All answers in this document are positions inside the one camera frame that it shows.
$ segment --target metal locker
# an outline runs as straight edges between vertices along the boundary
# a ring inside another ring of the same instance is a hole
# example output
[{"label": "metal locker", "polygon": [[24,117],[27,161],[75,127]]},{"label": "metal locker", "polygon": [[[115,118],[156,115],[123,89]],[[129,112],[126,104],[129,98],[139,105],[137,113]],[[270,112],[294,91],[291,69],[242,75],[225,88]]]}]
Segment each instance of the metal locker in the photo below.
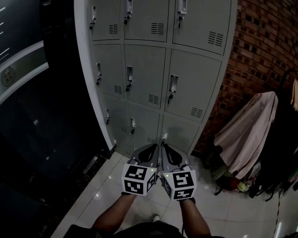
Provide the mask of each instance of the metal locker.
[{"label": "metal locker", "polygon": [[129,117],[134,150],[156,143],[159,113],[129,103]]},{"label": "metal locker", "polygon": [[125,0],[125,39],[165,42],[168,9],[169,0]]},{"label": "metal locker", "polygon": [[202,122],[221,62],[172,50],[165,111]]},{"label": "metal locker", "polygon": [[108,132],[112,143],[115,145],[115,151],[122,155],[130,156],[130,131],[124,102],[112,96],[102,94],[101,105]]},{"label": "metal locker", "polygon": [[160,141],[174,145],[187,153],[199,128],[165,113]]},{"label": "metal locker", "polygon": [[90,12],[92,40],[120,39],[120,0],[92,0]]},{"label": "metal locker", "polygon": [[124,98],[120,45],[96,45],[92,53],[100,91]]},{"label": "metal locker", "polygon": [[223,55],[231,0],[176,0],[173,43]]},{"label": "metal locker", "polygon": [[125,45],[128,99],[160,109],[165,48]]}]

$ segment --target fiducial marker cube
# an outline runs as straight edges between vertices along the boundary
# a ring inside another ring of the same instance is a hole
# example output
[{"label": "fiducial marker cube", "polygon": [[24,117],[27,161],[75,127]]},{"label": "fiducial marker cube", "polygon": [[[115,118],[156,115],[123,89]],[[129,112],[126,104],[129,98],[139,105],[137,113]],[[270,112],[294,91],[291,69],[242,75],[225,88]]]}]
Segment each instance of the fiducial marker cube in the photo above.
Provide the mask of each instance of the fiducial marker cube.
[{"label": "fiducial marker cube", "polygon": [[156,182],[156,168],[125,164],[122,187],[125,192],[146,196]]},{"label": "fiducial marker cube", "polygon": [[196,191],[196,171],[162,173],[162,183],[171,200],[192,198]]}]

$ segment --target tiled floor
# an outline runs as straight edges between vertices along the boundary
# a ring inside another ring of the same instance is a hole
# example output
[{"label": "tiled floor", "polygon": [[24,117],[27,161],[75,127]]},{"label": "tiled floor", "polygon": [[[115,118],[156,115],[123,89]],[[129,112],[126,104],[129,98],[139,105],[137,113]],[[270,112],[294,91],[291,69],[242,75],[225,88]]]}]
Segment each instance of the tiled floor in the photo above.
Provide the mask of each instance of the tiled floor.
[{"label": "tiled floor", "polygon": [[[52,238],[62,238],[71,224],[90,228],[96,218],[109,208],[122,192],[121,174],[128,158],[114,153],[100,168],[68,214],[62,220]],[[200,160],[191,157],[190,162],[197,171],[198,187],[196,205],[210,227],[213,236],[226,238],[283,238],[298,228],[298,192],[290,191],[280,200],[279,219],[275,230],[278,211],[278,195],[265,202],[265,195],[254,199],[241,193],[222,192],[214,196],[214,185],[208,171]],[[131,206],[120,230],[149,221],[159,214],[162,221],[182,228],[179,203],[170,201],[160,181],[146,197],[138,196]]]}]

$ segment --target circular logo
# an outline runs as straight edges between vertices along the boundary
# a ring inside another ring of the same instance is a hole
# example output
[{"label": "circular logo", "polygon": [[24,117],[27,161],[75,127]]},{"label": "circular logo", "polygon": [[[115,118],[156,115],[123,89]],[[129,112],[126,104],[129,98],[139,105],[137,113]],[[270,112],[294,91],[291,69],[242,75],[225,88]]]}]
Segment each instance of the circular logo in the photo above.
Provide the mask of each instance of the circular logo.
[{"label": "circular logo", "polygon": [[15,71],[13,68],[6,68],[1,75],[1,83],[5,87],[9,87],[14,83],[15,80]]}]

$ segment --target brick wall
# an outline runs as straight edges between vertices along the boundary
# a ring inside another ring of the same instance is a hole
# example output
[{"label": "brick wall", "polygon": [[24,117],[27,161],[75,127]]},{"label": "brick wall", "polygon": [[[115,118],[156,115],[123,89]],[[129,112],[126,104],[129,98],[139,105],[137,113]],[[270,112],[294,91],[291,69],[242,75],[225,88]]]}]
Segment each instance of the brick wall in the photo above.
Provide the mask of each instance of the brick wall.
[{"label": "brick wall", "polygon": [[[289,68],[298,69],[298,1],[238,0],[227,70],[195,150],[206,151],[214,135],[253,95],[276,91]],[[287,90],[292,82],[289,76]]]}]

